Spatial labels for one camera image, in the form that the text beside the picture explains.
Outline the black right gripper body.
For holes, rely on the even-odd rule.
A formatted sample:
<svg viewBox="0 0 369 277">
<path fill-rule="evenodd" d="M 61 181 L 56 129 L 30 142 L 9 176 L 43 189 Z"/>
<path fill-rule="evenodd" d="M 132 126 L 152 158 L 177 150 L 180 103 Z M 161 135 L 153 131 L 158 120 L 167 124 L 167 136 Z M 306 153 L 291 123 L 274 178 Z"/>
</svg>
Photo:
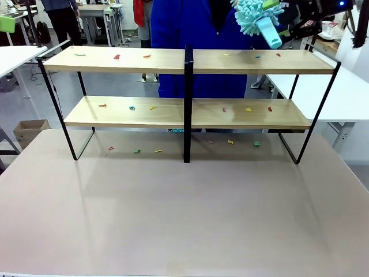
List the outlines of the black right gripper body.
<svg viewBox="0 0 369 277">
<path fill-rule="evenodd" d="M 299 12 L 298 27 L 302 27 L 308 21 L 321 21 L 325 17 L 351 9 L 349 0 L 296 0 L 290 1 L 289 5 L 295 5 Z"/>
</svg>

